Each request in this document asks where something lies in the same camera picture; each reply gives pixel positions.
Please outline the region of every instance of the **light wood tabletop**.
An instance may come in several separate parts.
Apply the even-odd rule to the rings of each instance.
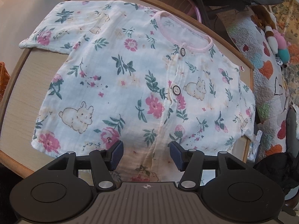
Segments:
[[[166,10],[195,30],[211,36],[218,49],[229,60],[244,67],[244,72],[240,72],[241,80],[253,89],[254,68],[250,62],[223,38],[197,20],[158,0],[123,1],[150,6],[157,10]],[[0,162],[23,178],[53,160],[32,148],[30,143],[36,118],[49,84],[67,57],[68,55],[37,48],[25,49],[11,75],[0,104]],[[246,161],[249,142],[245,137],[237,140],[233,154]]]

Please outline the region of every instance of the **shirt sleeve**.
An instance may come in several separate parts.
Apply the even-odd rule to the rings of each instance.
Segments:
[[[251,89],[241,80],[239,80],[239,93],[239,123],[241,134],[242,136],[245,135],[250,140],[254,141],[255,97]]]
[[[37,47],[69,54],[89,40],[90,30],[104,18],[103,8],[110,1],[67,1],[56,5],[29,38],[19,44],[21,49]]]

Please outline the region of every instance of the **shirt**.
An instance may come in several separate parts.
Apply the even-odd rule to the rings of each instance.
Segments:
[[[206,155],[253,139],[239,67],[166,11],[124,1],[58,4],[20,43],[69,54],[49,85],[32,146],[52,157],[124,142],[118,181],[178,181],[169,143]]]

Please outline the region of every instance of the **neckline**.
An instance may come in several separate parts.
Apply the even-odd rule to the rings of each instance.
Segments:
[[[204,39],[210,41],[210,43],[206,46],[206,47],[203,47],[203,48],[193,48],[191,46],[188,46],[188,42],[178,42],[176,41],[174,38],[171,37],[171,35],[168,34],[168,32],[164,29],[164,26],[162,25],[161,23],[161,15],[163,16],[166,16],[166,17],[169,17],[170,19],[172,19],[173,21],[179,23],[181,26],[187,28],[188,30],[190,30],[191,32],[197,34],[198,36],[200,37],[203,37]],[[184,44],[185,48],[189,51],[192,51],[192,52],[206,52],[208,51],[209,49],[212,48],[213,46],[213,40],[210,36],[208,35],[205,35],[205,34],[202,34],[196,30],[194,30],[193,28],[191,28],[190,26],[186,25],[185,23],[181,22],[179,19],[177,19],[174,15],[172,15],[171,13],[167,12],[167,11],[159,11],[157,12],[155,15],[154,15],[154,18],[156,19],[156,22],[157,22],[157,25],[158,25],[158,28],[161,32],[161,34],[167,39],[169,40],[171,43],[173,44],[176,44],[178,46],[181,46],[182,44]]]

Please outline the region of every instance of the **silver screw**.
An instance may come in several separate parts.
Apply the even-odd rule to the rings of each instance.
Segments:
[[[99,182],[99,187],[102,189],[108,189],[108,188],[111,188],[112,186],[113,186],[113,183],[110,181]]]
[[[184,188],[193,188],[195,187],[195,185],[196,183],[190,180],[186,180],[181,183],[181,186],[183,186]]]

